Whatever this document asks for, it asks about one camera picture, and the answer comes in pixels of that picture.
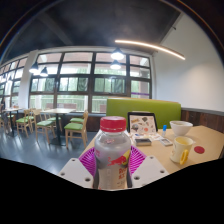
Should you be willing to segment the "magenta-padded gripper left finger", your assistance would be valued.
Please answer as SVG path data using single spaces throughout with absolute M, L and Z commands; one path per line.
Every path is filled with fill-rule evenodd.
M 84 188 L 94 186 L 96 159 L 94 148 L 88 149 L 79 158 L 71 158 L 58 176 Z

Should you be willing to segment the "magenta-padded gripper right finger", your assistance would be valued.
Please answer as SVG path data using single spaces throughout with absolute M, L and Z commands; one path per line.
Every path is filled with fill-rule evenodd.
M 131 147 L 128 164 L 128 187 L 140 188 L 168 175 L 158 159 L 146 156 L 135 146 Z

